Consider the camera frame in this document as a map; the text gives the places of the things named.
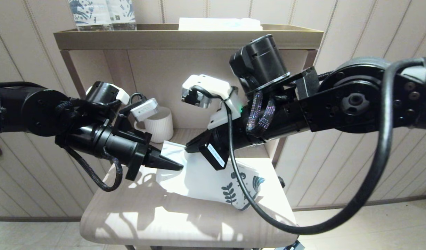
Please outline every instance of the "white cup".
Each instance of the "white cup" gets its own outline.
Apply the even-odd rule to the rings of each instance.
[[[167,107],[159,106],[159,112],[145,119],[144,123],[144,130],[137,126],[137,122],[134,122],[134,128],[151,133],[151,141],[154,143],[162,143],[173,137],[173,117]]]

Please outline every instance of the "shelf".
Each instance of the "shelf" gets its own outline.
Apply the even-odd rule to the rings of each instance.
[[[61,50],[74,49],[236,49],[272,34],[279,49],[318,49],[323,32],[284,24],[262,31],[180,31],[178,24],[137,24],[137,30],[54,33]]]
[[[174,135],[170,139],[171,142],[185,145],[195,136],[204,132],[203,129],[189,129],[189,128],[176,128]],[[158,149],[162,149],[163,143],[151,142],[150,145],[155,146]],[[236,158],[268,158],[267,151],[264,145],[258,145],[253,147],[246,147],[243,149],[237,149],[235,151]]]

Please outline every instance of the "white mug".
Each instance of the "white mug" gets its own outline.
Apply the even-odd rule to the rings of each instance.
[[[167,107],[159,106],[159,112],[145,119],[144,123],[144,130],[137,126],[137,122],[134,122],[134,128],[151,133],[151,141],[154,143],[162,143],[173,137],[173,117]]]

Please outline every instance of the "paneled wall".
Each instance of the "paneled wall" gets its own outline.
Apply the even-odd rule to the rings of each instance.
[[[358,56],[426,55],[426,0],[134,0],[134,8],[138,23],[176,23],[180,16],[251,17],[325,30],[319,72]],[[76,97],[52,35],[74,27],[67,0],[0,1],[0,81],[32,81]],[[103,72],[103,77],[121,76]],[[399,128],[394,134],[374,200],[426,194],[426,130]],[[372,160],[375,136],[336,130],[290,136],[277,171],[286,180],[291,205],[347,202]],[[97,186],[53,138],[4,133],[0,148],[0,217],[83,213]],[[106,173],[107,161],[84,157],[97,174]]]

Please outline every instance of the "tiled floor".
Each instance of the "tiled floor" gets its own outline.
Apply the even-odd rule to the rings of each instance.
[[[338,209],[295,212],[308,226]],[[426,250],[426,200],[364,207],[352,220],[330,232],[301,236],[307,250]],[[125,250],[84,240],[78,223],[0,222],[0,250]]]

